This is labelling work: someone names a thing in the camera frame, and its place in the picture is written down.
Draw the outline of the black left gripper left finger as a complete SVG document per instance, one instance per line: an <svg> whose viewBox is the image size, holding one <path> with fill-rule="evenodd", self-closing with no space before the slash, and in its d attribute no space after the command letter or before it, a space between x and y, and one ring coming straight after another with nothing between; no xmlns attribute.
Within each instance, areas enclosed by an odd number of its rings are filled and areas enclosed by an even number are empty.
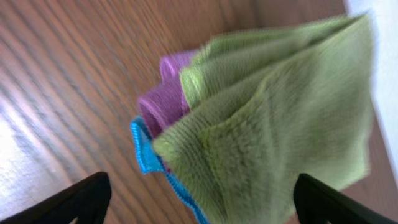
<svg viewBox="0 0 398 224"><path fill-rule="evenodd" d="M97 172L69 188L20 213L1 220L1 224L92 223L104 222L111 200L106 172Z"/></svg>

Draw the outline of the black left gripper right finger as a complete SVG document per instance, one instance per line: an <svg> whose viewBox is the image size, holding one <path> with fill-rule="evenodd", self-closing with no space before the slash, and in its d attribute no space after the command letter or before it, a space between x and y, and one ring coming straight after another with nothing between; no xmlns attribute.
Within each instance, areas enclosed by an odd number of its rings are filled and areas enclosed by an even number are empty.
<svg viewBox="0 0 398 224"><path fill-rule="evenodd" d="M299 175L293 198L301 224L397 224L308 174Z"/></svg>

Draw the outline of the green microfiber cloth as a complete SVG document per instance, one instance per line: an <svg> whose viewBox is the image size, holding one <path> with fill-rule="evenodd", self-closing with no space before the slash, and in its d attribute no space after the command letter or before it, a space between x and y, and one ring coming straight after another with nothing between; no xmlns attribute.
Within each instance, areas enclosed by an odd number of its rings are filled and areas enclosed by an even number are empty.
<svg viewBox="0 0 398 224"><path fill-rule="evenodd" d="M369 172L368 15L211 39L180 76L189 114L152 147L212 223L284 223L307 173L345 189Z"/></svg>

